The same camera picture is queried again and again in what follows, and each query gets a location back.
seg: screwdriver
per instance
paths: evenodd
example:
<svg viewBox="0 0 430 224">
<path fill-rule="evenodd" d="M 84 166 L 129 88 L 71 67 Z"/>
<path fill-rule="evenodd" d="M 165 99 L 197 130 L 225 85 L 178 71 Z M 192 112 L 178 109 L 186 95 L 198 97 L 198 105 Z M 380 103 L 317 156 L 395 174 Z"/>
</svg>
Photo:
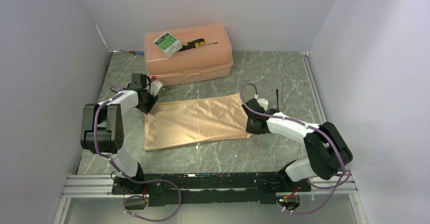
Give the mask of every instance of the screwdriver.
<svg viewBox="0 0 430 224">
<path fill-rule="evenodd" d="M 187 44 L 182 44 L 182 48 L 179 49 L 178 52 L 185 51 L 192 48 L 197 48 L 197 46 L 211 45 L 211 44 L 217 44 L 217 43 L 205 43 L 203 38 L 199 38 L 194 41 L 187 42 Z"/>
<path fill-rule="evenodd" d="M 120 50 L 120 51 L 121 52 L 129 52 L 131 54 L 137 54 L 137 55 L 142 55 L 142 56 L 145 55 L 145 52 L 143 52 L 143 51 L 135 51 L 135 50 L 131 50 L 131 51 Z"/>
</svg>

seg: beige cloth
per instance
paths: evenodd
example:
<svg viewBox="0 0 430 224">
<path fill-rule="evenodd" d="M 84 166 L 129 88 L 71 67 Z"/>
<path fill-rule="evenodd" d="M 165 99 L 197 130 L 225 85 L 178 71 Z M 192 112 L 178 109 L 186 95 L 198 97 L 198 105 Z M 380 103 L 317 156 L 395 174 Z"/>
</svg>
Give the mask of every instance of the beige cloth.
<svg viewBox="0 0 430 224">
<path fill-rule="evenodd" d="M 249 138 L 239 94 L 155 104 L 145 117 L 145 150 Z"/>
</svg>

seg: label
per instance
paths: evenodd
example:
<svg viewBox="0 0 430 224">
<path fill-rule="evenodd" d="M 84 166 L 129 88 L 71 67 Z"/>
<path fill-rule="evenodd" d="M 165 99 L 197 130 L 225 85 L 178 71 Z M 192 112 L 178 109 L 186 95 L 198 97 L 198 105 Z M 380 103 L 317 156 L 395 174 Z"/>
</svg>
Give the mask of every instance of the label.
<svg viewBox="0 0 430 224">
<path fill-rule="evenodd" d="M 173 37 L 172 35 L 166 32 L 162 37 L 160 37 L 154 43 L 163 51 L 165 51 L 170 46 L 172 46 L 172 44 L 174 44 L 176 41 L 177 39 L 175 37 Z"/>
</svg>

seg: marble surface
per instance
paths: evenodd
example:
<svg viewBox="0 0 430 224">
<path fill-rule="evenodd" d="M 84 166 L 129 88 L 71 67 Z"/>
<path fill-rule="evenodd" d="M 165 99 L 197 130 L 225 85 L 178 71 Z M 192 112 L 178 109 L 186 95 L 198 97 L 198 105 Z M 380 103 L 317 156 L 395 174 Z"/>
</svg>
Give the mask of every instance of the marble surface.
<svg viewBox="0 0 430 224">
<path fill-rule="evenodd" d="M 159 102 L 211 98 L 237 93 L 252 82 L 259 96 L 286 115 L 321 123 L 309 77 L 299 52 L 233 52 L 234 65 L 228 77 L 163 87 Z M 126 86 L 132 73 L 146 73 L 145 58 L 127 52 L 114 53 L 100 92 L 99 101 L 113 96 L 111 85 Z M 245 90 L 250 99 L 254 90 Z M 250 172 L 278 171 L 288 162 L 306 157 L 304 148 L 281 135 L 253 135 L 249 139 L 201 142 L 186 146 L 145 152 L 145 115 L 133 108 L 123 116 L 126 147 L 142 165 L 145 173 Z M 89 151 L 82 154 L 78 174 L 109 174 L 109 163 Z"/>
</svg>

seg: toolbox latch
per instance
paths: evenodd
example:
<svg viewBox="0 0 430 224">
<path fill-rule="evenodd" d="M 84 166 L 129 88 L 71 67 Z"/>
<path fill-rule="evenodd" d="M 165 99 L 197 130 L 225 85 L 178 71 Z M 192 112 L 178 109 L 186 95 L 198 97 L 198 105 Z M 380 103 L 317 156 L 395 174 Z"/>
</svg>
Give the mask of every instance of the toolbox latch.
<svg viewBox="0 0 430 224">
<path fill-rule="evenodd" d="M 185 71 L 185 76 L 196 76 L 200 74 L 200 70 L 199 69 L 193 69 L 193 70 L 187 70 Z"/>
</svg>

